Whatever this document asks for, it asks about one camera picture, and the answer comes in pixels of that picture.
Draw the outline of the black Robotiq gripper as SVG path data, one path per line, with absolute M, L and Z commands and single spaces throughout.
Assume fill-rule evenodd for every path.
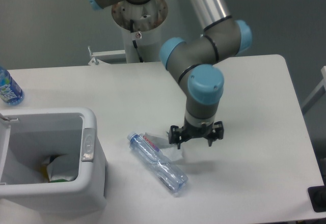
M 205 138 L 208 141 L 208 146 L 216 140 L 224 138 L 224 126 L 222 121 L 214 122 L 213 124 L 203 124 L 199 127 L 191 125 L 189 122 L 184 122 L 183 127 L 172 125 L 169 130 L 169 144 L 177 145 L 177 149 L 181 149 L 181 144 L 193 139 Z

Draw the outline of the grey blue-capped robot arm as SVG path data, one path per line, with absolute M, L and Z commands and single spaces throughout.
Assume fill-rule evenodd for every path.
M 88 0 L 95 10 L 112 9 L 122 31 L 128 63 L 162 62 L 186 95 L 182 127 L 171 126 L 169 143 L 180 146 L 193 138 L 209 144 L 222 139 L 222 122 L 215 114 L 223 94 L 224 77 L 214 65 L 252 44 L 250 27 L 233 19 L 224 0 L 190 0 L 203 34 L 191 43 L 181 38 L 161 40 L 160 28 L 168 15 L 165 0 Z

